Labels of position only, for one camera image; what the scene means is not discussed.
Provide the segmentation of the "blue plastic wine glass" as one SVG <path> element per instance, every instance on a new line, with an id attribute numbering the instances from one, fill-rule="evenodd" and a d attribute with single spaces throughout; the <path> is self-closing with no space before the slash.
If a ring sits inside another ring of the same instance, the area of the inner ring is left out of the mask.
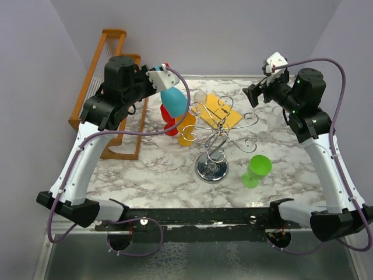
<path id="1" fill-rule="evenodd" d="M 184 89 L 186 90 L 187 94 L 190 94 L 190 90 L 185 79 L 180 74 L 175 75 L 178 76 L 178 78 L 184 85 Z M 160 92 L 160 96 L 162 104 L 168 111 L 169 115 L 172 116 L 172 118 L 184 115 L 185 110 L 187 109 L 191 101 L 191 97 L 184 95 L 179 89 L 174 86 Z"/>

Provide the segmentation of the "red plastic wine glass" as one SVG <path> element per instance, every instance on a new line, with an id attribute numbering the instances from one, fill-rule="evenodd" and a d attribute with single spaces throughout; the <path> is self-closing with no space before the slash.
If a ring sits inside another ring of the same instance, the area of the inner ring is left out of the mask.
<path id="1" fill-rule="evenodd" d="M 175 119 L 172 118 L 172 116 L 169 115 L 168 111 L 166 110 L 166 108 L 164 107 L 163 104 L 160 106 L 160 111 L 161 111 L 162 119 L 166 122 L 166 124 L 164 126 L 164 130 L 167 130 L 175 124 Z M 166 135 L 168 135 L 170 137 L 176 136 L 178 134 L 179 134 L 179 132 L 176 128 L 166 132 Z"/>

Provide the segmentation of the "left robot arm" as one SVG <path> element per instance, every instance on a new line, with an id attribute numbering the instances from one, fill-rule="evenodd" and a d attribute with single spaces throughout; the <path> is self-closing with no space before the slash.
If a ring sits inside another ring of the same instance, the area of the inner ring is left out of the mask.
<path id="1" fill-rule="evenodd" d="M 54 185 L 39 192 L 38 204 L 84 228 L 97 220 L 108 220 L 116 230 L 127 227 L 129 216 L 123 206 L 88 199 L 87 187 L 101 154 L 130 114 L 129 109 L 155 94 L 148 71 L 147 65 L 139 66 L 126 55 L 108 60 L 103 82 L 84 102 L 78 134 L 65 166 Z"/>

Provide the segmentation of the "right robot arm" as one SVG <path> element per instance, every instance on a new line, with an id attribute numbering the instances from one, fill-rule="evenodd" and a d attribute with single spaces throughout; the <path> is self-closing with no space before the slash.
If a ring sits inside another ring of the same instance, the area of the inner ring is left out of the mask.
<path id="1" fill-rule="evenodd" d="M 288 85 L 289 73 L 278 78 L 267 77 L 242 91 L 252 107 L 258 97 L 264 102 L 276 102 L 289 113 L 288 123 L 297 140 L 311 158 L 321 183 L 326 207 L 316 208 L 300 204 L 292 198 L 272 201 L 268 222 L 281 228 L 288 221 L 311 228 L 323 242 L 363 230 L 362 219 L 372 223 L 372 207 L 366 205 L 356 190 L 341 156 L 337 155 L 336 135 L 330 135 L 332 120 L 319 104 L 326 88 L 321 72 L 313 68 L 301 69 L 293 86 Z"/>

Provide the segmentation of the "clear wine glass right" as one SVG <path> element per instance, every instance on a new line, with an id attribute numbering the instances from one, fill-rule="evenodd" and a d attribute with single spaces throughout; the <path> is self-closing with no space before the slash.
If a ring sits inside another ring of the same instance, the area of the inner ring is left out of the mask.
<path id="1" fill-rule="evenodd" d="M 283 117 L 283 109 L 280 106 L 275 106 L 268 116 L 268 130 L 280 130 L 287 127 Z"/>

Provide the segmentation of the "clear wine glass by book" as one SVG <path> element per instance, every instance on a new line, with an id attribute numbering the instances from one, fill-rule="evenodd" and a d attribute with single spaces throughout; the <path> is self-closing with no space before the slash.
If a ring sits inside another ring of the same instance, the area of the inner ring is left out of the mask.
<path id="1" fill-rule="evenodd" d="M 198 91 L 193 96 L 193 109 L 197 115 L 201 115 L 206 111 L 207 94 L 203 91 Z"/>

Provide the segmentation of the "yellow plastic wine glass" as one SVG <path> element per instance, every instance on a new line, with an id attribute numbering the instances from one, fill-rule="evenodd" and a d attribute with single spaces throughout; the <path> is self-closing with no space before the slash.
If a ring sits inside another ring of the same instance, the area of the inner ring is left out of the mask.
<path id="1" fill-rule="evenodd" d="M 184 120 L 177 126 L 177 131 L 180 133 L 178 137 L 178 143 L 181 146 L 190 146 L 195 139 L 192 134 L 195 128 L 196 117 L 191 113 L 188 113 Z"/>

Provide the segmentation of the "green plastic wine glass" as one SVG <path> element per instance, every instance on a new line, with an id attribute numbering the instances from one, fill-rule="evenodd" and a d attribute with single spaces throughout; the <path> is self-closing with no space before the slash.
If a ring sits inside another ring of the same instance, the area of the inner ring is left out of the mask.
<path id="1" fill-rule="evenodd" d="M 246 188 L 255 188 L 272 171 L 272 162 L 264 155 L 255 155 L 249 161 L 241 181 Z"/>

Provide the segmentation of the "chrome wine glass rack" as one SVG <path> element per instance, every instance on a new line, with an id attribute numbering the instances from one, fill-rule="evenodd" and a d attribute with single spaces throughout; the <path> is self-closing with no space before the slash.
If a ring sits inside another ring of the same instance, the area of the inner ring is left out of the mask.
<path id="1" fill-rule="evenodd" d="M 228 95 L 221 97 L 231 98 L 233 101 L 231 108 L 233 109 L 234 99 Z M 217 128 L 213 128 L 206 124 L 200 116 L 195 113 L 193 102 L 189 107 L 189 112 L 196 117 L 195 128 L 192 133 L 195 136 L 193 143 L 197 140 L 196 130 L 210 132 L 209 137 L 204 143 L 205 151 L 199 155 L 195 162 L 195 173 L 202 181 L 213 184 L 219 183 L 227 177 L 229 165 L 224 151 L 224 146 L 226 144 L 233 144 L 244 153 L 253 153 L 257 150 L 256 140 L 247 138 L 244 140 L 244 143 L 240 145 L 230 136 L 230 132 L 256 125 L 259 122 L 259 117 L 256 113 L 249 112 L 243 114 L 242 120 L 238 124 L 230 129 L 226 129 L 223 128 L 223 121 L 218 123 Z"/>

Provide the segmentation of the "black mounting rail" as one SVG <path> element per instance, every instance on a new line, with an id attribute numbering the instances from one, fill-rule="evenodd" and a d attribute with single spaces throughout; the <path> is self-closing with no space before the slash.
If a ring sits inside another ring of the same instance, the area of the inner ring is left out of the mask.
<path id="1" fill-rule="evenodd" d="M 123 238 L 131 235 L 135 243 L 157 243 L 160 228 L 163 242 L 264 242 L 266 233 L 280 233 L 282 229 L 299 229 L 294 222 L 273 222 L 268 207 L 256 208 L 132 208 L 127 209 L 122 220 L 130 222 L 115 224 L 102 222 L 95 227 L 97 232 L 110 237 Z"/>

